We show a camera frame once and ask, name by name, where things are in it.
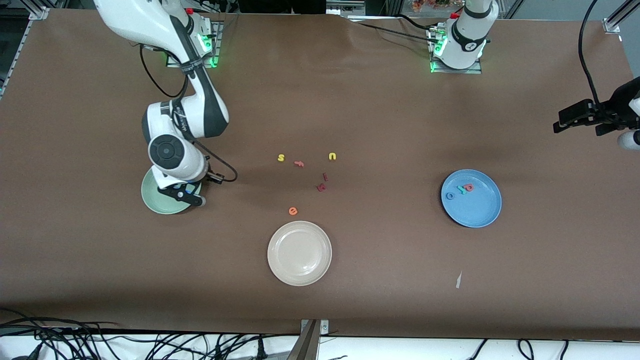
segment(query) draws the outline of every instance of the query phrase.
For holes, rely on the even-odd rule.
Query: table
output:
[[[240,177],[170,217],[140,199],[140,118],[163,97],[138,48],[97,12],[35,23],[0,101],[2,305],[137,329],[294,333],[329,318],[360,336],[640,337],[640,158],[593,128],[552,132],[558,110],[590,97],[579,23],[499,20],[483,74],[464,76],[430,73],[420,40],[337,16],[232,19],[210,70],[230,125],[204,144]],[[585,39],[606,99],[632,77],[622,45],[597,22]],[[148,62],[180,87],[178,70]],[[486,228],[441,207],[461,168],[500,187]],[[266,259],[291,220],[333,246],[304,288]]]

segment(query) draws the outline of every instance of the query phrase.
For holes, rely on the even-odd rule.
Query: metal frame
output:
[[[402,6],[404,5],[404,0],[388,0],[385,2],[387,4],[388,16],[393,16],[397,13],[402,12]]]
[[[320,334],[327,334],[329,331],[329,320],[302,320],[301,325],[302,333],[293,345],[287,360],[316,360]]]
[[[619,25],[626,20],[629,15],[633,14],[640,8],[640,0],[625,0],[619,8],[616,9],[611,15],[604,18],[602,26],[604,31],[608,34],[615,34],[620,32]]]
[[[18,61],[18,56],[20,56],[20,52],[22,52],[22,46],[24,46],[24,42],[27,41],[27,35],[29,35],[29,30],[31,30],[31,26],[33,25],[33,20],[29,21],[27,24],[27,28],[24,30],[24,35],[20,40],[20,45],[18,45],[18,50],[15,52],[15,56],[13,57],[13,61],[11,62],[11,67],[9,71],[6,73],[6,79],[4,79],[4,83],[2,84],[2,89],[0,89],[0,100],[6,91],[7,85],[9,85],[9,79],[11,78],[11,74],[13,74],[13,68],[15,68],[15,63]]]
[[[68,0],[20,0],[29,11],[29,20],[44,20],[49,14],[49,8],[64,8]]]
[[[524,4],[524,1],[525,0],[514,1],[513,5],[511,5],[511,7],[509,8],[509,11],[507,12],[507,14],[504,16],[504,19],[513,19],[513,17],[516,15],[516,12],[518,12],[522,4]],[[500,2],[500,5],[501,5],[500,8],[503,8],[503,6],[506,6],[505,0],[502,0]]]

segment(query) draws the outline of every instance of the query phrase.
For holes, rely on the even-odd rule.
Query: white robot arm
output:
[[[142,118],[142,131],[159,192],[195,183],[204,177],[221,183],[223,177],[209,172],[209,162],[193,144],[197,138],[218,136],[227,127],[227,107],[205,71],[200,46],[209,19],[187,14],[179,0],[94,0],[104,23],[116,34],[133,42],[166,51],[181,64],[194,95],[149,105]],[[204,205],[195,194],[174,197],[192,205]]]
[[[445,23],[447,37],[434,55],[452,69],[469,68],[482,56],[498,12],[495,0],[467,0],[460,17]]]
[[[640,124],[640,91],[629,102],[629,108],[636,113],[636,121]],[[627,131],[618,137],[618,145],[626,150],[640,151],[640,130]]]

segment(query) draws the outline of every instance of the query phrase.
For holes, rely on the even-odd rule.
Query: metal bracket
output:
[[[309,320],[302,320],[300,322],[300,332],[305,330],[305,325],[309,323]],[[320,320],[320,335],[327,335],[329,333],[329,319]]]
[[[18,45],[18,50],[15,52],[15,56],[13,57],[13,61],[11,62],[11,67],[9,68],[9,71],[6,73],[6,79],[4,79],[4,83],[2,83],[2,87],[0,87],[0,99],[2,99],[2,96],[4,95],[4,91],[6,91],[6,87],[9,85],[9,79],[11,79],[11,75],[13,74],[13,69],[15,68],[15,64],[18,62],[18,56],[20,56],[20,53],[22,52],[22,47],[24,46],[24,43],[27,41],[27,35],[29,35],[29,31],[31,30],[32,25],[33,25],[33,20],[30,20],[29,24],[27,24],[27,28],[24,30],[24,35],[20,40],[20,45]]]
[[[29,20],[44,20],[47,18],[47,16],[49,16],[49,9],[41,6],[40,7],[41,11],[39,12],[32,12],[29,14]]]
[[[302,320],[302,333],[293,345],[287,360],[316,360],[322,330],[329,330],[329,320]]]
[[[620,7],[602,21],[602,27],[607,34],[617,34],[620,32],[620,25],[631,14],[640,8],[640,0],[625,0]]]
[[[602,28],[604,29],[604,32],[606,32],[607,34],[617,34],[620,32],[620,27],[618,25],[615,25],[613,28],[611,27],[611,23],[608,21],[608,18],[604,18],[604,20],[602,21]]]

